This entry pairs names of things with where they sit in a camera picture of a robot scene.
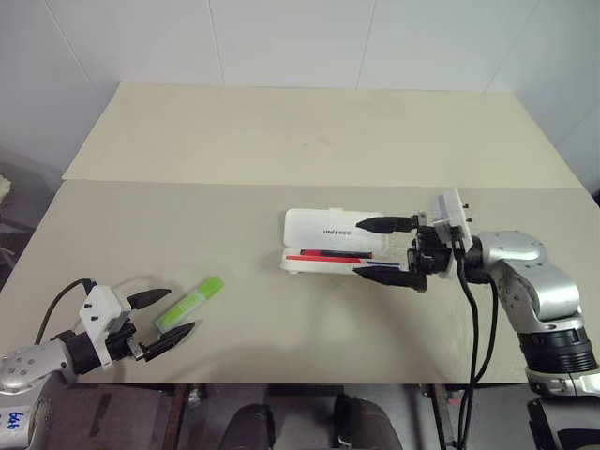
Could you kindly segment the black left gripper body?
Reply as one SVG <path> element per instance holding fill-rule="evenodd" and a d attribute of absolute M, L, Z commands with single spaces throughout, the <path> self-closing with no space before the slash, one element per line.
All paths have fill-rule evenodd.
<path fill-rule="evenodd" d="M 105 340 L 106 348 L 113 361 L 124 358 L 133 358 L 136 361 L 144 359 L 142 344 L 134 335 L 137 329 L 131 320 L 126 320 L 123 326 L 115 332 L 111 332 Z"/>

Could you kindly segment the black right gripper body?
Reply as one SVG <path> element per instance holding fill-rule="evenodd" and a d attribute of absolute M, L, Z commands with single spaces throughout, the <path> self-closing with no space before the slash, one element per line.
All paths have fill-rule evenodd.
<path fill-rule="evenodd" d="M 437 275 L 447 271 L 452 256 L 451 248 L 444 243 L 436 229 L 426 224 L 424 214 L 410 217 L 415 235 L 407 250 L 410 272 Z"/>

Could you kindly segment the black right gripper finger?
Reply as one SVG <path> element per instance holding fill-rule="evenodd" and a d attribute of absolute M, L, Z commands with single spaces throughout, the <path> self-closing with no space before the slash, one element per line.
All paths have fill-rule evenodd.
<path fill-rule="evenodd" d="M 425 274 L 399 270 L 395 266 L 369 265 L 356 267 L 353 271 L 362 278 L 385 286 L 410 288 L 419 293 L 428 288 Z"/>
<path fill-rule="evenodd" d="M 419 227 L 419 216 L 369 217 L 357 222 L 355 227 L 370 233 L 409 233 Z"/>

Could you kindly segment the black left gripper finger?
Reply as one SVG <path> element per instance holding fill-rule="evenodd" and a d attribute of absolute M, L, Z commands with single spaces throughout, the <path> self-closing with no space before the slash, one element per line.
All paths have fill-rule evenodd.
<path fill-rule="evenodd" d="M 168 350 L 175 347 L 181 340 L 183 340 L 193 329 L 195 328 L 194 322 L 189 322 L 185 324 L 178 325 L 174 327 L 172 330 L 162 334 L 160 338 L 146 346 L 141 345 L 142 350 L 142 358 L 149 362 Z"/>
<path fill-rule="evenodd" d="M 128 302 L 132 309 L 139 310 L 155 304 L 170 293 L 170 289 L 152 289 L 144 292 L 137 292 L 128 297 Z"/>

